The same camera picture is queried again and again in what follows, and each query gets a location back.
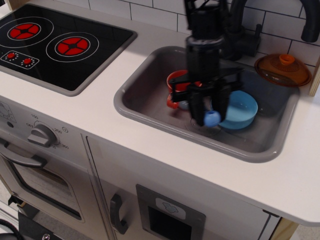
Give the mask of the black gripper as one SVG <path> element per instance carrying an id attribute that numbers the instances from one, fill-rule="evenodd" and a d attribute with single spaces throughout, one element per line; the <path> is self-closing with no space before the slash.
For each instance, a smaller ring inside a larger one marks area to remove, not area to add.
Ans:
<path id="1" fill-rule="evenodd" d="M 230 92 L 240 90 L 242 68 L 220 68 L 220 49 L 224 39 L 186 38 L 186 68 L 188 73 L 169 81 L 174 103 L 188 101 L 191 117 L 203 127 L 205 105 L 203 97 L 211 96 L 214 111 L 224 120 L 229 105 Z M 176 91 L 176 85 L 190 83 L 185 91 Z"/>

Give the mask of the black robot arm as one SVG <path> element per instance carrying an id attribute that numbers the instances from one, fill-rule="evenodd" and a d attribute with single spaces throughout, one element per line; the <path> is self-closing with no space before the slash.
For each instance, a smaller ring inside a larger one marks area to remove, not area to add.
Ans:
<path id="1" fill-rule="evenodd" d="M 186 0 L 184 6 L 191 30 L 185 40 L 187 73 L 169 80 L 167 106 L 177 108 L 187 102 L 197 125 L 215 127 L 226 118 L 231 93 L 243 86 L 243 68 L 220 67 L 220 50 L 229 20 L 227 2 L 205 2 L 196 7 L 193 0 Z"/>

